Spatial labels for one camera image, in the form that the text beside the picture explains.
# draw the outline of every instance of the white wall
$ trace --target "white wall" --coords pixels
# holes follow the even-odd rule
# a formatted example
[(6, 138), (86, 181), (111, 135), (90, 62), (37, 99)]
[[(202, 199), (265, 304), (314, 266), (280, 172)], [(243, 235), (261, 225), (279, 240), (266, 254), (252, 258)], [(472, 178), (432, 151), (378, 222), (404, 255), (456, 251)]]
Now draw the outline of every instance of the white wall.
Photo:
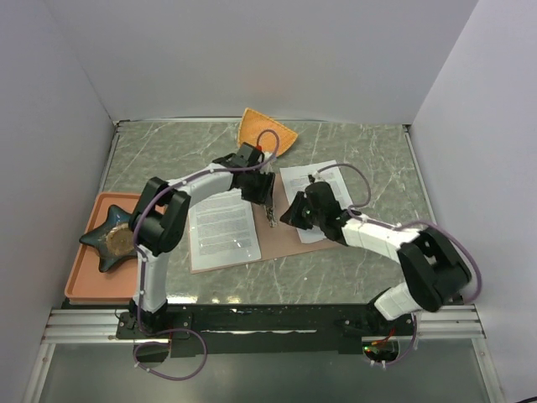
[(0, 390), (20, 401), (112, 123), (43, 2), (0, 2)]
[(477, 0), (45, 0), (113, 119), (411, 123)]
[(482, 266), (508, 401), (537, 395), (537, 2), (481, 0), (411, 135), (439, 221)]

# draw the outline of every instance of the book page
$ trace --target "book page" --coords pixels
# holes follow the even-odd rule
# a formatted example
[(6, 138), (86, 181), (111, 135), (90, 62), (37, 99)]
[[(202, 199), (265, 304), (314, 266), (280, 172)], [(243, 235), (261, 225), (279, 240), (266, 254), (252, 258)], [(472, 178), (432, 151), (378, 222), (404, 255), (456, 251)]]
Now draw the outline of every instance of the book page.
[[(327, 161), (320, 162), (319, 164), (303, 165), (303, 166), (294, 166), (292, 168), (280, 168), (279, 172), (282, 175), (282, 181), (284, 183), (285, 195), (289, 204), (295, 199), (297, 191), (304, 191), (304, 189), (310, 184), (308, 180), (308, 175), (313, 174), (315, 171), (320, 168), (335, 164), (336, 161)], [(331, 186), (332, 191), (334, 192), (334, 197), (340, 202), (341, 208), (347, 208), (352, 204), (351, 196), (343, 176), (339, 168), (331, 168), (324, 172), (321, 172), (322, 178), (328, 182)], [(314, 243), (326, 239), (325, 234), (318, 227), (313, 227), (313, 229), (298, 229), (300, 241), (302, 243)]]
[(252, 205), (236, 189), (211, 196), (188, 213), (191, 272), (261, 259)]

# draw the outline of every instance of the green marble tabletop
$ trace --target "green marble tabletop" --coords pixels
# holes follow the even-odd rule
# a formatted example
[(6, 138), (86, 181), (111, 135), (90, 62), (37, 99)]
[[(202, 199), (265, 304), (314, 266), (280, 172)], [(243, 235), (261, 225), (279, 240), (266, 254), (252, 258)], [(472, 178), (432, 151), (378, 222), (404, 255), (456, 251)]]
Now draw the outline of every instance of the green marble tabletop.
[[(363, 211), (387, 222), (430, 218), (402, 126), (282, 122), (299, 134), (274, 168), (327, 160), (349, 162), (371, 182)], [(120, 123), (104, 190), (141, 192), (146, 181), (180, 178), (237, 148), (239, 122)], [(341, 169), (349, 193), (361, 201), (365, 185)], [(188, 237), (171, 255), (170, 303), (363, 303), (403, 280), (393, 261), (358, 248), (336, 248), (190, 274)]]

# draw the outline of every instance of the orange tray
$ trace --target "orange tray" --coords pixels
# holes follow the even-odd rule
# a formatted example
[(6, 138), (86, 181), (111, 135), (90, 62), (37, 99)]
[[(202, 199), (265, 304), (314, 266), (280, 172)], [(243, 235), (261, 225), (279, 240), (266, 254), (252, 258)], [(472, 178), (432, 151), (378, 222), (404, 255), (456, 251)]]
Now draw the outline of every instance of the orange tray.
[[(101, 193), (95, 201), (85, 233), (105, 222), (112, 204), (126, 212), (133, 212), (139, 197), (135, 193)], [(81, 244), (65, 287), (65, 296), (76, 304), (128, 303), (136, 290), (137, 266), (137, 260), (130, 259), (108, 273), (101, 273), (97, 251)]]

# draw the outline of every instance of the yellow napkin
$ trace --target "yellow napkin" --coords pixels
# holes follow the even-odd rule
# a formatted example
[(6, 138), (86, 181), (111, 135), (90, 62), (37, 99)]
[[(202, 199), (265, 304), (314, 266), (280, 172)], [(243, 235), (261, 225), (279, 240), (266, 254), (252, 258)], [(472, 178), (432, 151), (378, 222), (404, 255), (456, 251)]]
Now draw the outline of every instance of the yellow napkin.
[[(256, 145), (259, 134), (266, 128), (271, 128), (279, 136), (279, 149), (276, 154), (278, 157), (287, 151), (299, 136), (283, 124), (247, 107), (238, 128), (237, 145), (240, 147), (244, 142)], [(271, 133), (266, 133), (261, 138), (260, 144), (263, 151), (274, 151), (276, 139)]]

